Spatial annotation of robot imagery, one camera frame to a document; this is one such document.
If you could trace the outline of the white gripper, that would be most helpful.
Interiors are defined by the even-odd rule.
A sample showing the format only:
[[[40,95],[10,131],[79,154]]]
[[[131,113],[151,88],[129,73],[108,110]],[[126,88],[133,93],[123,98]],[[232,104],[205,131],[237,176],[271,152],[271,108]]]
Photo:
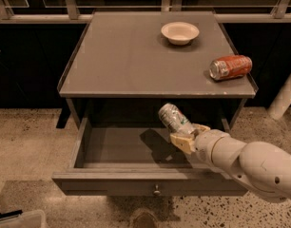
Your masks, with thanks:
[[[195,152],[197,159],[210,167],[224,168],[227,154],[226,141],[230,138],[228,133],[213,129],[203,124],[194,123],[193,134],[171,133],[171,143],[186,154]]]

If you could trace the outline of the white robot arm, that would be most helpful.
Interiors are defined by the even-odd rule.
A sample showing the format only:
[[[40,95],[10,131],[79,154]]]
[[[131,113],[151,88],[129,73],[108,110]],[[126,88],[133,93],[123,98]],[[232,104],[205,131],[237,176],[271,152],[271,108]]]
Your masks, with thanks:
[[[291,200],[291,155],[269,142],[242,142],[219,129],[192,123],[171,107],[170,140],[212,169],[219,169],[258,197]]]

